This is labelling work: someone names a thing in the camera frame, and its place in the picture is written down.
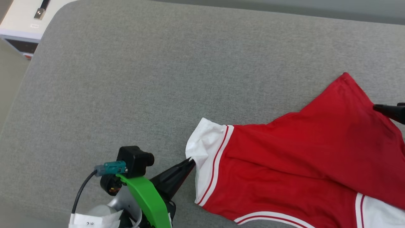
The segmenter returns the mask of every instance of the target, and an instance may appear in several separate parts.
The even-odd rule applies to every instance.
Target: red stripe
[[[225,132],[224,139],[222,140],[221,146],[220,146],[220,148],[218,149],[217,153],[215,154],[214,161],[212,162],[212,174],[211,174],[211,181],[209,182],[208,188],[207,188],[207,190],[205,191],[204,195],[202,196],[202,198],[201,198],[200,202],[198,202],[197,204],[200,204],[200,203],[203,201],[203,199],[204,199],[205,195],[207,194],[207,192],[208,192],[209,188],[210,188],[210,187],[211,187],[211,185],[212,185],[212,180],[214,179],[214,165],[215,165],[215,160],[217,159],[218,152],[221,150],[222,145],[223,145],[223,144],[224,144],[224,142],[225,142],[225,139],[226,139],[226,135],[227,135],[227,134],[228,134],[228,125],[226,126],[226,132]]]
[[[243,222],[243,221],[245,221],[245,220],[247,220],[247,219],[251,219],[251,218],[271,218],[271,219],[279,219],[279,220],[283,220],[283,221],[286,221],[286,222],[294,223],[294,224],[296,224],[296,225],[298,225],[298,226],[300,226],[300,227],[302,227],[302,228],[307,228],[306,226],[304,226],[304,225],[302,225],[302,224],[299,224],[298,222],[291,221],[291,220],[289,220],[289,219],[280,218],[280,217],[274,217],[274,216],[267,216],[267,215],[256,215],[256,216],[248,217],[248,218],[245,218],[245,219],[239,221],[238,224],[240,224],[241,222]]]
[[[362,228],[364,228],[363,201],[364,201],[364,195],[363,195],[363,197],[361,198],[361,201],[360,201],[360,213],[361,213],[361,226],[362,226]]]

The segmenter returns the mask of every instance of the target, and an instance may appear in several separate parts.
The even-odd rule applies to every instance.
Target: white table
[[[42,19],[34,15],[43,0],[14,0],[0,24],[0,38],[31,59],[56,12],[75,0],[50,0]]]

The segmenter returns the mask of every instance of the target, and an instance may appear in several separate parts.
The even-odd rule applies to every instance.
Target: gray wall
[[[405,0],[157,0],[405,25]]]

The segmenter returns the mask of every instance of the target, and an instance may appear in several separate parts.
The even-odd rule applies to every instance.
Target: metal part
[[[117,211],[126,210],[133,219],[136,220],[133,228],[138,227],[142,220],[142,211],[136,202],[134,196],[130,193],[127,186],[122,186],[118,194],[113,198],[107,206],[114,208]]]
[[[38,9],[36,10],[36,13],[35,13],[34,18],[35,18],[35,19],[42,20],[44,14],[45,14],[45,9],[43,9],[43,8],[38,8]]]

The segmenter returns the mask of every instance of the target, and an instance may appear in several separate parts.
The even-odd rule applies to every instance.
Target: gray fabric surface
[[[152,152],[152,177],[184,159],[202,117],[267,123],[344,71],[373,102],[404,101],[404,37],[398,25],[141,0],[70,3],[45,32],[0,135],[0,200],[67,223],[82,181],[119,147]],[[194,204],[194,176],[174,198],[174,227],[236,227]],[[78,212],[109,199],[94,178]]]

